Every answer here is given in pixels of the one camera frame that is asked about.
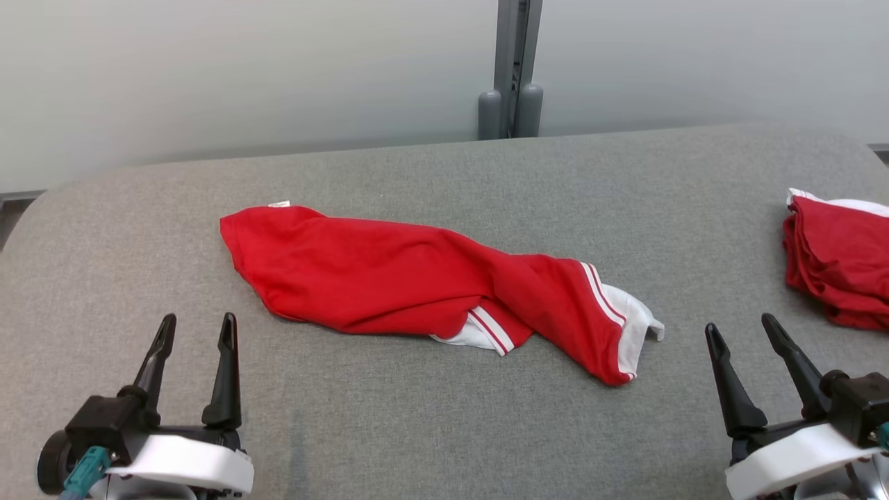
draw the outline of padded table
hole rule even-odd
[[[889,336],[833,326],[784,285],[789,187],[889,204],[889,169],[836,133],[728,125],[125,167],[50,190],[0,254],[4,497],[42,497],[45,440],[132,382],[167,312],[159,411],[200,423],[232,311],[250,498],[727,498],[708,322],[772,422],[800,404],[764,311],[822,372],[889,373]],[[592,262],[666,338],[615,388],[539,335],[501,358],[277,319],[219,219],[283,200]]]

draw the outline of folded red garment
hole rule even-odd
[[[647,329],[663,336],[590,264],[505,254],[450,230],[262,206],[223,217],[220,232],[273,314],[348,334],[431,335],[503,356],[538,332],[615,385],[636,376]]]
[[[788,285],[839,325],[889,331],[889,207],[790,190],[788,208]]]

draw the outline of gray wall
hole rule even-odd
[[[780,120],[889,142],[886,0],[545,0],[541,135]]]
[[[476,137],[497,0],[4,0],[0,193]]]

